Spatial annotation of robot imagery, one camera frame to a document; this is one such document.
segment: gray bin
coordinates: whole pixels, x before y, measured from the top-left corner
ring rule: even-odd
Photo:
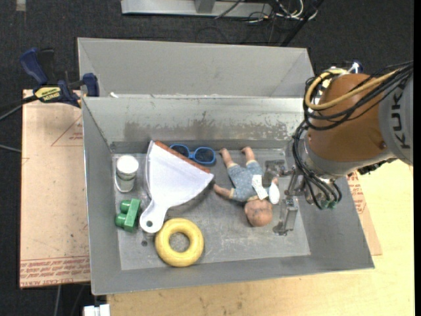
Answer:
[[[143,170],[151,140],[227,147],[238,163],[244,162],[239,149],[249,145],[262,166],[284,160],[290,168],[289,141],[312,76],[305,49],[109,39],[79,39],[78,45],[80,74],[94,73],[101,89],[100,97],[85,97],[82,105],[94,294],[373,267],[346,179],[339,181],[343,199],[334,210],[296,199],[295,227],[285,236],[272,230],[279,205],[271,224],[252,228],[241,205],[207,188],[168,212],[168,218],[196,223],[205,237],[203,255],[186,268],[163,263],[152,235],[114,224],[122,199],[141,198],[143,209],[149,203]],[[126,153],[140,168],[134,189],[122,194],[113,174]],[[210,169],[216,183],[230,186],[219,156]],[[281,193],[288,183],[288,176],[280,178]]]

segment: white tag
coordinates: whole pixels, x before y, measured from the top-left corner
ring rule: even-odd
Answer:
[[[257,192],[257,196],[260,200],[268,197],[268,192],[263,188],[262,185],[262,176],[255,174],[251,179],[251,185]]]
[[[276,205],[281,198],[281,193],[279,192],[278,185],[271,183],[269,187],[269,201]]]

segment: yellow ring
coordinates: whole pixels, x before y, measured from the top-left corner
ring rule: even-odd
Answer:
[[[190,246],[183,252],[175,251],[170,246],[170,236],[177,232],[183,233],[190,241]],[[187,267],[195,263],[202,255],[204,244],[199,227],[183,218],[166,221],[155,236],[159,257],[173,267]]]

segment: green toy block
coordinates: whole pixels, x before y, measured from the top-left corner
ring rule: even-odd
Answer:
[[[133,232],[139,210],[139,199],[123,200],[120,204],[121,213],[116,216],[116,226],[122,227],[127,232]]]

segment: yellow cable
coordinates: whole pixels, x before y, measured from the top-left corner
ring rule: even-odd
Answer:
[[[183,252],[173,250],[170,245],[171,235],[177,232],[187,236],[190,241],[190,246]],[[159,257],[173,267],[187,267],[195,263],[202,255],[204,245],[199,227],[183,218],[166,221],[155,237]]]
[[[397,70],[394,70],[393,72],[390,72],[389,74],[383,75],[381,77],[378,78],[373,78],[371,81],[363,84],[361,87],[346,93],[345,95],[342,95],[338,98],[333,99],[332,101],[329,101],[327,103],[323,103],[323,104],[312,104],[311,103],[311,99],[310,96],[314,90],[314,88],[320,83],[320,81],[323,80],[323,78],[327,77],[327,75],[329,75],[329,72],[323,72],[321,75],[319,75],[314,81],[313,83],[309,86],[307,93],[305,94],[305,104],[307,107],[309,107],[312,110],[323,110],[323,109],[327,109],[329,107],[333,107],[334,105],[337,105],[338,103],[345,101],[346,99],[349,99],[351,97],[353,97],[354,95],[363,92],[364,90],[367,90],[368,88],[371,88],[372,86],[375,86],[376,84],[380,84],[382,83],[384,80],[386,80],[387,78],[389,78],[391,75],[395,74],[397,72]]]

